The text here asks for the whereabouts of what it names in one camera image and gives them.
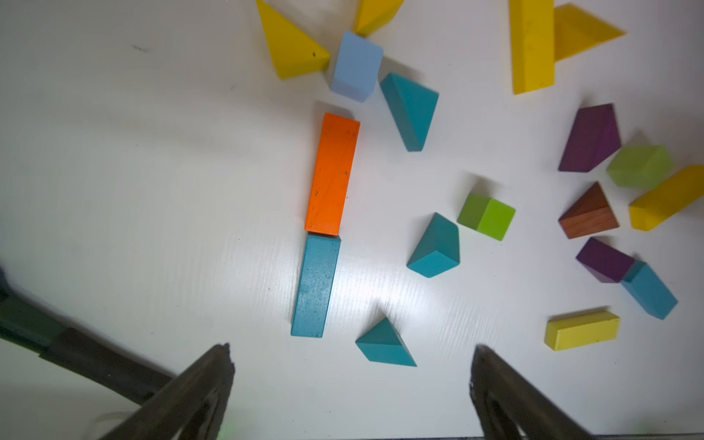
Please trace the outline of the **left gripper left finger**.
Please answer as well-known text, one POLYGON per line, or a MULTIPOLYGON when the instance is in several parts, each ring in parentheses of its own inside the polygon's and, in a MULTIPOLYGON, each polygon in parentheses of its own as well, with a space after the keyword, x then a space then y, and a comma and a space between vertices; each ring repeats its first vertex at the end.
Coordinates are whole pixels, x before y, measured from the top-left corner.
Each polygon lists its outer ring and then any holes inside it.
POLYGON ((215 345, 102 438, 216 439, 235 372, 230 346, 215 345))

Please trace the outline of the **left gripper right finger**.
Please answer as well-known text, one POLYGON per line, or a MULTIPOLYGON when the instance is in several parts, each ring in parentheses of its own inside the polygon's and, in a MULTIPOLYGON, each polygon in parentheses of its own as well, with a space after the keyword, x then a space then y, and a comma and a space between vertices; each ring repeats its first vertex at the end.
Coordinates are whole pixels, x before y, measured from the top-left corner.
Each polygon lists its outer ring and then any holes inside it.
POLYGON ((487 439, 593 438, 486 345, 475 348, 469 395, 487 439))

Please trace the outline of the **yellow triangle block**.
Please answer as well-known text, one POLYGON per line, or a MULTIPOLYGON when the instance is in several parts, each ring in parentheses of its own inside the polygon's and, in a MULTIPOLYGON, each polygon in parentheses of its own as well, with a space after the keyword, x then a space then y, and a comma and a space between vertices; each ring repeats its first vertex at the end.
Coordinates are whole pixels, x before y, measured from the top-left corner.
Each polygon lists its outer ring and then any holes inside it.
POLYGON ((269 54, 281 80, 325 72, 330 53, 264 1, 258 1, 258 12, 265 33, 269 54))
POLYGON ((360 0, 354 32, 368 37, 389 24, 401 9, 403 0, 360 0))

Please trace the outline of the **orange long block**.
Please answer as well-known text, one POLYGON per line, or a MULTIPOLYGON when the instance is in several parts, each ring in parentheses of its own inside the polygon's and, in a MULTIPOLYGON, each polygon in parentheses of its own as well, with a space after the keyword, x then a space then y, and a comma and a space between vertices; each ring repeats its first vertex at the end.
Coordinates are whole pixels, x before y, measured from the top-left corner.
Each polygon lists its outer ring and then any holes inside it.
POLYGON ((338 236, 359 138, 360 123, 324 114, 305 230, 338 236))

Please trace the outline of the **small teal cube block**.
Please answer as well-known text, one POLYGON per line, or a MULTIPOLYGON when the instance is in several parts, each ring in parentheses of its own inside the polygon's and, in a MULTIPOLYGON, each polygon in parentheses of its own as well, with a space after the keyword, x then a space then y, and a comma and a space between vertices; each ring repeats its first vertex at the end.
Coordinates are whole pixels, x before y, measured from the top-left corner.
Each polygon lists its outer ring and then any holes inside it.
POLYGON ((425 278, 433 278, 459 264, 458 227, 441 214, 434 213, 407 262, 407 268, 425 278))

